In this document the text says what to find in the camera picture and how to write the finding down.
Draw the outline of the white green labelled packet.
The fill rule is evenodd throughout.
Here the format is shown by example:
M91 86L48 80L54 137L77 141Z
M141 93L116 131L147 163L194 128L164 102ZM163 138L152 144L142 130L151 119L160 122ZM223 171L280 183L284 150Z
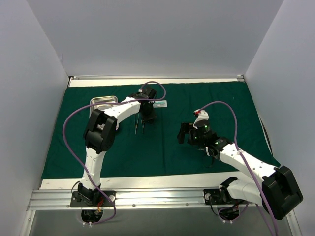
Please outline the white green labelled packet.
M153 104L154 108L167 108L167 101L166 100L160 100L155 101Z

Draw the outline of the steel tweezers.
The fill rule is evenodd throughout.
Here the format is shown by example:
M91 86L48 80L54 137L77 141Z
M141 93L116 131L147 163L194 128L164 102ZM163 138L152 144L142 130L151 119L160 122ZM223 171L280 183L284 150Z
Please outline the steel tweezers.
M141 120L142 134L144 133L145 121Z
M135 129L135 134L137 134L137 127L138 127L138 115L134 115L134 129Z

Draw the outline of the stainless steel instrument tray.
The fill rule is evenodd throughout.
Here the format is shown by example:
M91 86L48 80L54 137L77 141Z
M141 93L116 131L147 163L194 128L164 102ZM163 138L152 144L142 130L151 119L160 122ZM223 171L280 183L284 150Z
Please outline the stainless steel instrument tray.
M115 106L115 103L118 103L118 98L113 95L94 97L90 100L90 104L93 104L93 106L90 107L90 115L95 109L106 110Z

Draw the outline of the dark green surgical drape cloth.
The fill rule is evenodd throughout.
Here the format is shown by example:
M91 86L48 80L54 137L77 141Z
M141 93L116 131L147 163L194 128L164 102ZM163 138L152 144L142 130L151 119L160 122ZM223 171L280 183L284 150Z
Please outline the dark green surgical drape cloth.
M153 123L144 133L134 117L119 127L115 141L106 153L102 177L149 177L231 172L227 164L212 160L188 143L180 144L177 135L182 122L194 121L193 112L205 107L211 128L219 135L237 141L254 157L274 166L278 161L266 143L248 86L242 82L154 85L167 108L156 108ZM81 178L81 163L86 159L83 133L89 109L81 110L94 97L116 96L120 101L139 90L138 85L69 87L64 94L47 154L43 179Z

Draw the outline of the white gauze pad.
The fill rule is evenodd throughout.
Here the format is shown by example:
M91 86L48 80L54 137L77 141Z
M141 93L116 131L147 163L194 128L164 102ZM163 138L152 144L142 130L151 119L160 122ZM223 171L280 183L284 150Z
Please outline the white gauze pad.
M102 124L102 125L99 125L99 124L98 124L98 125L97 125L97 128L100 129L100 130L103 130L103 129L104 129L104 124Z

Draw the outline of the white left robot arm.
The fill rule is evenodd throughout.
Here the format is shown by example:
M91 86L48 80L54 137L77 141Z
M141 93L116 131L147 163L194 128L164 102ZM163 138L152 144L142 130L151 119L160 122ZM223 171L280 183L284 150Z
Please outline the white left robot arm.
M93 110L84 132L86 162L78 193L88 206L99 201L100 174L106 152L114 143L119 124L131 115L141 114L144 121L155 119L153 99L157 92L150 86L126 97L119 105Z

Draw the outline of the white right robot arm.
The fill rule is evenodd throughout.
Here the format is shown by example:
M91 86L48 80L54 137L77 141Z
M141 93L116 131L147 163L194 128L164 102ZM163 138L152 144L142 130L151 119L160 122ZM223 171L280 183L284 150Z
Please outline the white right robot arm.
M179 143L188 137L188 143L201 148L206 154L237 169L251 181L229 177L219 185L221 201L230 203L243 200L262 204L277 220L283 219L304 199L296 178L286 166L267 164L236 147L226 137L212 131L206 119L183 122L177 135Z

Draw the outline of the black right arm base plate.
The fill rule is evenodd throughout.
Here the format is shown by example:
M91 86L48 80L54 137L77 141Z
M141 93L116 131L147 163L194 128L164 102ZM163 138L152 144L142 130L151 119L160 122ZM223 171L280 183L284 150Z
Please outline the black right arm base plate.
M222 193L218 188L203 190L205 205L234 205L245 204L245 200L233 199L228 193Z

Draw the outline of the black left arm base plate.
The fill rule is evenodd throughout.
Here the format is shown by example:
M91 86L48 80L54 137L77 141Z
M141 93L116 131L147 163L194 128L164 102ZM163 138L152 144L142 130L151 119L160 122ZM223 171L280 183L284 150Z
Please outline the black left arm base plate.
M104 193L111 199L112 203L104 197L100 192L95 192L92 199L80 194L78 191L72 193L70 207L112 207L115 204L116 191L104 191Z

